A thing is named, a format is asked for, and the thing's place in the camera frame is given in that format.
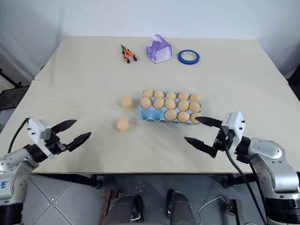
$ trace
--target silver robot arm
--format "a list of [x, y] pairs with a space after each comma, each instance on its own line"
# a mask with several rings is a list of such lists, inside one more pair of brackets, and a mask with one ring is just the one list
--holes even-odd
[[285, 150], [276, 142], [242, 136], [245, 121], [241, 112], [228, 113], [223, 121], [198, 117], [210, 127], [220, 128], [213, 146], [194, 138], [185, 137], [195, 148], [213, 158], [218, 150], [228, 149], [237, 160], [251, 164], [265, 200], [269, 224], [300, 224], [300, 189], [297, 173], [288, 164]]
[[28, 135], [34, 145], [27, 145], [0, 157], [0, 224], [22, 224], [22, 210], [27, 192], [27, 179], [39, 162], [82, 145], [91, 132], [78, 136], [70, 144], [62, 144], [57, 133], [76, 121], [67, 120], [49, 127], [42, 120], [28, 120]]

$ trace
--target egg carton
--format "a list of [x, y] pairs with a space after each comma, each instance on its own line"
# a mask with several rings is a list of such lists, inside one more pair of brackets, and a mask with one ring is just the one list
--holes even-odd
[[[178, 94], [180, 93], [179, 91], [174, 91], [176, 96], [178, 97]], [[150, 98], [151, 99], [151, 102], [152, 104], [154, 103], [155, 101], [155, 97], [152, 97]], [[180, 113], [181, 110], [177, 107], [178, 106], [178, 103], [180, 102], [180, 100], [178, 98], [174, 99], [175, 103], [176, 103], [176, 108], [174, 109], [176, 111], [176, 113]], [[200, 105], [200, 112], [202, 112], [202, 104], [201, 104], [201, 101], [198, 102], [199, 105]], [[156, 109], [152, 106], [150, 106], [148, 109], [144, 109], [143, 107], [139, 106], [139, 115], [138, 115], [138, 118], [140, 118], [141, 120], [154, 120], [154, 121], [167, 121], [165, 119], [165, 112], [167, 111], [168, 109], [164, 106], [162, 107], [161, 109]], [[186, 110], [186, 112], [189, 114], [189, 115], [192, 115], [193, 114], [193, 111], [188, 109]], [[177, 118], [174, 119], [173, 121], [167, 121], [169, 123], [173, 123], [173, 122], [178, 122], [178, 123], [181, 123]]]

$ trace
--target white tabletop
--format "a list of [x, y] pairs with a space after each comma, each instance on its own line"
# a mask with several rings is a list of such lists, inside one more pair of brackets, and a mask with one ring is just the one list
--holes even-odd
[[[168, 40], [173, 58], [154, 64], [145, 55], [147, 38], [66, 37], [0, 134], [0, 154], [5, 154], [27, 116], [52, 126], [77, 119], [59, 136], [68, 143], [91, 131], [89, 140], [71, 153], [42, 162], [35, 172], [236, 173], [224, 152], [212, 159], [184, 140], [189, 136], [212, 145], [218, 129], [137, 118], [144, 89], [187, 90], [202, 95], [204, 116], [222, 120], [227, 112], [241, 110], [246, 120], [244, 136], [278, 142], [289, 163], [300, 171], [300, 104], [257, 41]], [[126, 64], [120, 44], [139, 60]], [[199, 52], [200, 63], [178, 62], [178, 49], [188, 48]], [[125, 95], [135, 99], [134, 108], [121, 108], [120, 99]], [[120, 117], [130, 120], [127, 132], [116, 130]], [[32, 142], [23, 130], [13, 149], [28, 143]], [[250, 171], [247, 165], [239, 165]]]

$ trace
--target brown egg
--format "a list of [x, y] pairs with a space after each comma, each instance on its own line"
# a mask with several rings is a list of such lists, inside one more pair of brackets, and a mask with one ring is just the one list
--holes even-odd
[[122, 107], [123, 108], [131, 108], [132, 107], [132, 98], [130, 96], [125, 96], [124, 98], [122, 98]]
[[179, 100], [188, 100], [189, 94], [187, 91], [182, 91], [178, 95]]
[[197, 102], [192, 102], [189, 104], [189, 109], [193, 111], [193, 113], [198, 113], [200, 112], [200, 105]]
[[165, 101], [165, 107], [167, 109], [175, 109], [176, 108], [176, 103], [175, 103], [175, 101], [173, 99], [168, 98]]
[[189, 114], [187, 112], [180, 112], [177, 115], [177, 119], [181, 122], [187, 122], [189, 120]]
[[177, 117], [177, 112], [173, 109], [165, 112], [165, 119], [169, 122], [173, 121]]
[[164, 105], [165, 105], [165, 101], [161, 97], [154, 100], [153, 103], [154, 108], [161, 109], [162, 107], [164, 107]]
[[177, 107], [180, 109], [180, 111], [186, 111], [186, 110], [188, 110], [188, 106], [189, 106], [189, 103], [187, 100], [181, 100], [178, 103]]
[[152, 98], [153, 97], [153, 90], [145, 90], [144, 97]]
[[202, 115], [198, 112], [195, 112], [189, 117], [189, 120], [192, 121], [192, 123], [194, 123], [194, 124], [199, 124], [200, 122], [195, 119], [196, 117], [199, 117], [199, 116], [202, 116]]
[[176, 99], [176, 94], [173, 91], [168, 92], [165, 96], [166, 96], [166, 98], [170, 98], [170, 99], [173, 99], [173, 100]]
[[192, 102], [200, 102], [201, 101], [201, 96], [198, 94], [193, 94], [191, 97], [189, 97], [189, 100]]
[[119, 131], [126, 131], [129, 128], [129, 121], [126, 118], [121, 118], [117, 121], [117, 128]]
[[144, 109], [148, 109], [151, 105], [152, 105], [151, 99], [147, 97], [143, 97], [141, 99], [141, 107], [143, 107]]
[[165, 94], [162, 90], [157, 90], [157, 91], [154, 92], [154, 97], [155, 98], [164, 98]]

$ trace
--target pliers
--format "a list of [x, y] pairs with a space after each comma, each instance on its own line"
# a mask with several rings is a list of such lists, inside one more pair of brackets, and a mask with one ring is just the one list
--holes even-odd
[[130, 63], [129, 58], [127, 58], [126, 55], [131, 56], [131, 57], [133, 58], [134, 61], [137, 61], [136, 56], [135, 56], [132, 52], [130, 52], [129, 49], [126, 49], [123, 45], [121, 45], [121, 47], [122, 47], [122, 53], [123, 53], [123, 55], [124, 55], [124, 59], [125, 59], [125, 62], [126, 62], [126, 63]]

